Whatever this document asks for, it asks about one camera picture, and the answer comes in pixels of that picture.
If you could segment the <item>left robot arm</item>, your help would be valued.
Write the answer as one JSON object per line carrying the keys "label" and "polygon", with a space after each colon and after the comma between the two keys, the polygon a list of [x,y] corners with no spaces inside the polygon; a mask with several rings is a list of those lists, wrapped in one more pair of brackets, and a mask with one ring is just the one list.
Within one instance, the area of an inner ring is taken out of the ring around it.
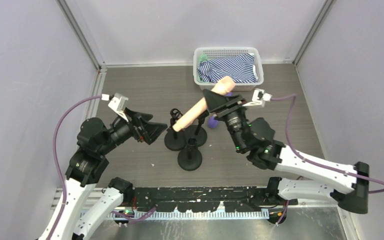
{"label": "left robot arm", "polygon": [[84,214],[84,205],[109,165],[106,155],[134,138],[151,145],[167,129],[167,124],[152,122],[153,115],[125,109],[109,127],[98,117],[85,120],[77,135],[78,149],[69,160],[65,185],[41,240],[88,240],[122,203],[131,203],[133,184],[113,178],[100,199]]}

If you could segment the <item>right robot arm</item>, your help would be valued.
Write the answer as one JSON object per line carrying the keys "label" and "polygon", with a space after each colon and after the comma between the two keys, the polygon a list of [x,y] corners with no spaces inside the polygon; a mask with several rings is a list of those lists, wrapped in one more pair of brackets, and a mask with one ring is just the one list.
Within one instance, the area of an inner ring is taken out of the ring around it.
{"label": "right robot arm", "polygon": [[270,198],[326,201],[351,213],[368,213],[370,167],[367,163],[340,164],[301,153],[290,144],[275,140],[275,130],[264,118],[247,120],[247,108],[262,107],[274,100],[272,95],[257,88],[251,102],[246,102],[240,94],[225,96],[208,89],[203,90],[203,96],[209,112],[225,123],[237,153],[246,154],[247,160],[259,169],[306,178],[298,183],[272,177],[267,184]]}

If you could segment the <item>purple microphone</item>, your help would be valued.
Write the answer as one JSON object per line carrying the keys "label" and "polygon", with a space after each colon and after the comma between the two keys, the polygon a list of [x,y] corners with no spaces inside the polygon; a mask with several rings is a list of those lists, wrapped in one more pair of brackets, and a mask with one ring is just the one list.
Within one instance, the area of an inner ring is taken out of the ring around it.
{"label": "purple microphone", "polygon": [[219,121],[215,119],[214,115],[211,115],[208,119],[207,125],[210,129],[215,129],[219,124]]}

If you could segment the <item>peach microphone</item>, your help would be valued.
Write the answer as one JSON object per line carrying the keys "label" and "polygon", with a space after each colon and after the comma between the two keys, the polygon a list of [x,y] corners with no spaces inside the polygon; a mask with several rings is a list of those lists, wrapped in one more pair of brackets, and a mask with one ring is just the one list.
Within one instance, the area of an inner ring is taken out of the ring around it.
{"label": "peach microphone", "polygon": [[[220,79],[214,87],[211,89],[212,92],[225,95],[235,87],[235,82],[230,76],[225,76]],[[190,126],[195,119],[198,118],[208,108],[207,102],[203,97],[199,100],[192,108],[190,108],[173,126],[172,129],[175,132],[179,132],[188,126]]]}

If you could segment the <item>black stand front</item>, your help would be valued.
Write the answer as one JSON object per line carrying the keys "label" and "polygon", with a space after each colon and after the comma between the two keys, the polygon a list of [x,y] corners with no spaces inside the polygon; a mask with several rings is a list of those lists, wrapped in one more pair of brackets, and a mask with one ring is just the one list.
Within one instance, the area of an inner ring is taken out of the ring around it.
{"label": "black stand front", "polygon": [[201,152],[198,150],[198,142],[195,138],[189,138],[185,148],[177,156],[178,165],[185,171],[197,170],[203,161]]}

